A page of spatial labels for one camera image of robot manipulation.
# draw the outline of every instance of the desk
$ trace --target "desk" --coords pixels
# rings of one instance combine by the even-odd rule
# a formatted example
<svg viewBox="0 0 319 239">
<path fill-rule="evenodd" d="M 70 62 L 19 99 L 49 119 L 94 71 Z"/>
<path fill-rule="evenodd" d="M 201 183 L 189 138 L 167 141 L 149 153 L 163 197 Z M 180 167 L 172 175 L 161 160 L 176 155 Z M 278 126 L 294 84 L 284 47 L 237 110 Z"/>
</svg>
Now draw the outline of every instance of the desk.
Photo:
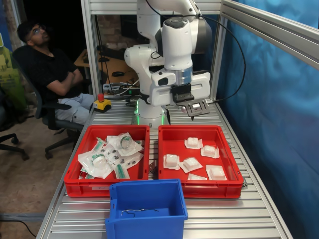
<svg viewBox="0 0 319 239">
<path fill-rule="evenodd" d="M 83 56 L 86 53 L 87 53 L 87 50 L 86 49 L 83 50 L 82 53 L 79 55 L 79 57 L 74 62 L 74 64 L 77 67 L 84 67 L 85 75 L 86 75 L 87 79 L 90 79 L 90 77 L 88 77 L 88 76 L 90 76 L 90 74 L 89 74 L 90 65 L 89 65 L 89 63 L 83 62 Z M 99 60 L 101 58 L 100 51 L 97 51 L 97 55 L 98 55 L 98 60 Z M 112 58 L 112 57 L 107 57 L 107 58 L 110 59 L 110 61 L 106 62 L 106 64 L 108 66 L 108 70 L 109 70 L 109 74 L 110 74 L 109 77 L 110 77 L 111 83 L 126 82 L 126 81 L 129 81 L 131 78 L 134 78 L 133 82 L 135 82 L 138 79 L 138 75 L 136 74 L 136 72 L 131 67 L 129 67 L 124 60 L 119 60 L 119 59 Z M 98 62 L 98 66 L 99 66 L 99 69 L 102 70 L 101 62 Z M 112 76 L 112 73 L 115 71 L 122 71 L 122 72 L 126 72 L 126 73 L 123 76 L 114 77 L 114 76 Z M 107 74 L 105 63 L 103 63 L 103 72 L 105 72 L 105 74 Z"/>
</svg>

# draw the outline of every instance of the sterile packaging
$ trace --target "sterile packaging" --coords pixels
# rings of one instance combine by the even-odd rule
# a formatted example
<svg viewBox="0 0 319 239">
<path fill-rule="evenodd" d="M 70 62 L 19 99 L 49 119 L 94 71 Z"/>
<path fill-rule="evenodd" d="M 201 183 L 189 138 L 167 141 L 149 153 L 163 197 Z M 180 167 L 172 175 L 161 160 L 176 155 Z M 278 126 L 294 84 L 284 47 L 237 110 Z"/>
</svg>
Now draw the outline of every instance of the sterile packaging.
<svg viewBox="0 0 319 239">
<path fill-rule="evenodd" d="M 204 178 L 204 177 L 200 177 L 200 176 L 197 176 L 195 174 L 189 174 L 188 175 L 188 180 L 207 180 L 207 178 Z"/>
<path fill-rule="evenodd" d="M 185 173 L 189 173 L 190 171 L 203 167 L 196 158 L 187 158 L 183 162 L 179 163 L 179 165 Z"/>
<path fill-rule="evenodd" d="M 222 166 L 206 165 L 206 172 L 209 180 L 225 181 L 227 180 Z"/>
<path fill-rule="evenodd" d="M 92 175 L 90 175 L 90 174 L 86 174 L 84 179 L 94 179 L 94 177 Z"/>
<path fill-rule="evenodd" d="M 138 143 L 132 140 L 129 133 L 123 133 L 112 137 L 109 143 L 119 152 L 121 156 L 130 156 L 144 149 Z"/>
<path fill-rule="evenodd" d="M 174 154 L 164 155 L 164 168 L 179 170 L 179 156 Z"/>
<path fill-rule="evenodd" d="M 135 165 L 137 165 L 140 160 L 143 158 L 143 154 L 137 152 L 130 156 L 124 156 L 122 158 L 119 158 L 114 162 L 114 164 L 122 164 L 126 167 L 126 169 L 129 169 Z"/>
<path fill-rule="evenodd" d="M 78 156 L 78 161 L 82 164 L 89 175 L 93 177 L 106 178 L 113 171 L 113 168 L 107 162 L 102 153 L 90 152 L 90 154 L 86 157 L 83 157 L 82 155 L 83 154 L 80 154 Z"/>
<path fill-rule="evenodd" d="M 122 164 L 112 164 L 112 168 L 115 171 L 116 178 L 118 179 L 129 179 L 129 173 L 125 165 Z"/>
<path fill-rule="evenodd" d="M 219 158 L 219 149 L 214 146 L 205 145 L 204 148 L 200 150 L 201 156 L 211 157 L 211 158 Z"/>
<path fill-rule="evenodd" d="M 103 140 L 101 140 L 100 138 L 96 138 L 96 139 L 97 139 L 96 145 L 93 147 L 91 152 L 100 151 L 101 148 L 103 147 L 103 145 L 105 144 L 105 142 Z"/>
<path fill-rule="evenodd" d="M 117 137 L 117 136 L 108 135 L 108 136 L 106 137 L 105 141 L 106 141 L 107 143 L 109 143 L 109 142 L 110 142 L 110 139 L 111 139 L 111 138 L 115 138 L 115 137 Z M 144 144 L 145 144 L 145 141 L 144 141 L 144 140 L 135 140 L 135 142 L 138 143 L 138 144 L 141 145 L 141 146 L 144 146 Z"/>
<path fill-rule="evenodd" d="M 184 141 L 186 148 L 200 149 L 203 148 L 203 140 L 198 138 L 188 138 Z"/>
<path fill-rule="evenodd" d="M 107 145 L 102 147 L 101 152 L 102 152 L 102 154 L 105 155 L 106 159 L 110 163 L 114 163 L 119 158 L 122 158 L 120 153 L 117 150 L 115 150 L 114 147 L 110 143 L 108 143 Z"/>
</svg>

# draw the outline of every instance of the brick wall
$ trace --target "brick wall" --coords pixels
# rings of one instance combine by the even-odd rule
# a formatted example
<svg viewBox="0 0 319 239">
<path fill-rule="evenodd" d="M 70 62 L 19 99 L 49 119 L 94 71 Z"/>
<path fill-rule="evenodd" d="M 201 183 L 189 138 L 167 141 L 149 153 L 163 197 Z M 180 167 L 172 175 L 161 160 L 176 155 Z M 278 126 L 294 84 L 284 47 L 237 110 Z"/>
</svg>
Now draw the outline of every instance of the brick wall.
<svg viewBox="0 0 319 239">
<path fill-rule="evenodd" d="M 138 42 L 121 35 L 121 19 L 119 15 L 98 15 L 98 23 L 103 44 L 111 49 L 134 46 Z"/>
</svg>

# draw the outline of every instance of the office chair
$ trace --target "office chair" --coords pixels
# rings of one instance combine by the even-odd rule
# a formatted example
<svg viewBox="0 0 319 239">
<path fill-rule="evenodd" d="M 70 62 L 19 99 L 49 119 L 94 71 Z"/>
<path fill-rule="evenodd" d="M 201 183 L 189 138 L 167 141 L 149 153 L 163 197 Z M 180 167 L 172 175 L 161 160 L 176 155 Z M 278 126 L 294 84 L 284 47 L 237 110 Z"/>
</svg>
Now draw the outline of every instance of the office chair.
<svg viewBox="0 0 319 239">
<path fill-rule="evenodd" d="M 2 89 L 0 88 L 0 126 L 6 121 L 6 119 L 8 118 L 8 106 L 6 104 L 6 95 L 4 94 L 4 92 L 2 91 Z M 16 137 L 15 133 L 12 134 L 8 134 L 5 136 L 1 136 L 0 137 L 0 150 L 7 150 L 7 151 L 13 151 L 13 152 L 19 152 L 22 154 L 22 159 L 28 160 L 29 156 L 25 153 L 25 151 L 21 148 L 18 147 L 13 147 L 13 146 L 9 146 L 9 145 L 5 145 L 2 144 L 2 142 L 8 140 L 12 138 L 11 142 L 13 144 L 18 144 L 19 140 Z"/>
<path fill-rule="evenodd" d="M 60 146 L 66 145 L 68 143 L 73 143 L 73 148 L 75 147 L 75 144 L 80 136 L 80 132 L 83 128 L 82 124 L 78 124 L 78 123 L 73 123 L 67 120 L 58 120 L 55 118 L 55 110 L 68 110 L 71 108 L 71 106 L 69 105 L 64 105 L 64 104 L 59 104 L 57 102 L 44 102 L 42 100 L 42 96 L 39 93 L 39 91 L 34 87 L 32 81 L 30 80 L 30 78 L 27 76 L 27 64 L 28 62 L 26 61 L 26 59 L 28 59 L 29 57 L 32 57 L 33 55 L 33 50 L 30 49 L 28 46 L 22 46 L 20 48 L 18 48 L 17 50 L 15 50 L 12 54 L 13 59 L 15 61 L 15 63 L 18 65 L 21 73 L 23 73 L 23 75 L 25 76 L 26 80 L 28 81 L 28 83 L 30 84 L 31 88 L 34 90 L 35 92 L 35 96 L 36 96 L 36 100 L 37 100 L 37 109 L 35 112 L 35 118 L 39 119 L 42 118 L 42 122 L 48 126 L 49 129 L 51 130 L 60 130 L 66 129 L 67 135 L 68 137 L 47 147 L 45 149 L 45 157 L 46 159 L 50 159 L 53 157 L 53 155 L 50 153 L 50 150 L 58 148 Z"/>
</svg>

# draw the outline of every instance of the blue backdrop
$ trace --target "blue backdrop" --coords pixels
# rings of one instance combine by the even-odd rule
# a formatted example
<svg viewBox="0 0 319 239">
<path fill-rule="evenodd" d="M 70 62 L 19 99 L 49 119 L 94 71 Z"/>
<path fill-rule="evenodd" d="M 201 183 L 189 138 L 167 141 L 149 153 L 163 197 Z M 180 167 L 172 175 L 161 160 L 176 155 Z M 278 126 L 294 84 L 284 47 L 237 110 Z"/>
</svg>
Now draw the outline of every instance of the blue backdrop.
<svg viewBox="0 0 319 239">
<path fill-rule="evenodd" d="M 318 28 L 318 0 L 239 2 Z M 228 27 L 247 72 L 221 107 L 294 238 L 317 239 L 319 71 L 232 22 Z M 231 95 L 242 74 L 240 50 L 227 34 L 217 98 Z"/>
</svg>

